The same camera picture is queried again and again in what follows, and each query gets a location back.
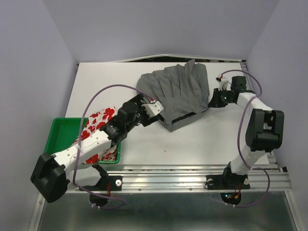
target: green plastic tray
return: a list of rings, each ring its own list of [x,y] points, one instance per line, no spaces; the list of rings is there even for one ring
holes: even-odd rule
[[[60,152],[72,145],[78,136],[81,118],[56,118],[53,120],[49,137],[46,143],[45,152],[53,154]],[[99,164],[117,164],[120,161],[121,144],[117,147],[116,160],[98,161]]]

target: red and white cloth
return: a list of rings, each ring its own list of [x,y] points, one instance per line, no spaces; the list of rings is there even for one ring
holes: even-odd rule
[[[105,125],[113,116],[116,115],[116,108],[106,108],[102,109],[98,112],[93,113],[89,118],[85,125],[85,127],[82,130],[81,133],[81,140],[85,140],[87,137],[92,135],[97,129],[99,129],[101,126]],[[76,140],[74,140],[73,144],[76,144],[78,142],[78,137]],[[101,156],[100,160],[103,161],[110,161],[110,160],[116,160],[117,158],[117,146],[112,147],[105,151],[104,153],[97,153],[90,159],[86,160],[87,164],[95,164],[99,161],[99,156]]]

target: tabletop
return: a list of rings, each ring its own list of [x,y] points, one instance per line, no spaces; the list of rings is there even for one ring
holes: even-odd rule
[[[185,63],[80,63],[65,117],[81,117],[83,111],[100,89],[111,84],[126,84],[135,87],[142,74],[161,70],[168,66]],[[206,65],[210,88],[218,87],[218,74],[241,69],[239,63],[203,63]],[[224,76],[231,81],[232,76]],[[93,101],[86,116],[100,109],[122,104],[136,95],[126,88],[111,88],[102,92]],[[237,154],[236,137],[243,109],[236,104],[225,108],[210,108],[198,121],[169,132],[159,123],[144,128],[135,127],[122,142],[121,160],[123,165],[226,165]],[[241,135],[244,146],[245,131],[249,117],[246,116]],[[267,156],[260,158],[258,165],[268,165]]]

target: gray cloth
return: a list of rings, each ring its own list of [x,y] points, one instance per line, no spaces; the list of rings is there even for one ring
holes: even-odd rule
[[[178,64],[142,75],[137,88],[161,102],[164,110],[160,115],[169,131],[200,119],[208,109],[206,66],[195,64],[194,59],[185,66]]]

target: gray wall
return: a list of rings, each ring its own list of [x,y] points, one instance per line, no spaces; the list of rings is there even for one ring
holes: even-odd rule
[[[43,0],[73,57],[247,59],[278,0]]]
[[[41,0],[0,1],[0,230],[27,230],[30,182],[52,120],[63,116],[76,64]]]
[[[262,100],[285,112],[283,145],[276,156],[286,165],[308,229],[308,2],[280,0],[248,58],[260,80]]]

